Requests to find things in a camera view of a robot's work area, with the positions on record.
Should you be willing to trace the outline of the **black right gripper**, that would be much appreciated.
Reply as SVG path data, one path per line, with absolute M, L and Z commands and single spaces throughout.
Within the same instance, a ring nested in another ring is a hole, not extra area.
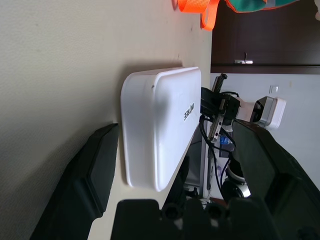
M 213 116 L 209 140 L 217 140 L 222 126 L 230 125 L 239 111 L 239 94 L 234 91 L 221 92 L 227 78 L 225 73 L 221 73 L 216 77 L 212 90 L 201 88 L 200 113 L 206 117 Z

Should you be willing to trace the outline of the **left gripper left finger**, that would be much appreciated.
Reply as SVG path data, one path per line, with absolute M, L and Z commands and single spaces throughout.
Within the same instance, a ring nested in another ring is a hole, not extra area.
M 119 125 L 96 130 L 68 163 L 32 240 L 86 240 L 106 211 L 115 176 Z

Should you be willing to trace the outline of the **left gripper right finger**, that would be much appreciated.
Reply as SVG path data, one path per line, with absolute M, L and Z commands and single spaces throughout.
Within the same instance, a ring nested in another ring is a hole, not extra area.
M 262 199 L 283 240 L 320 238 L 320 191 L 270 134 L 257 124 L 236 120 L 233 139 L 251 196 Z

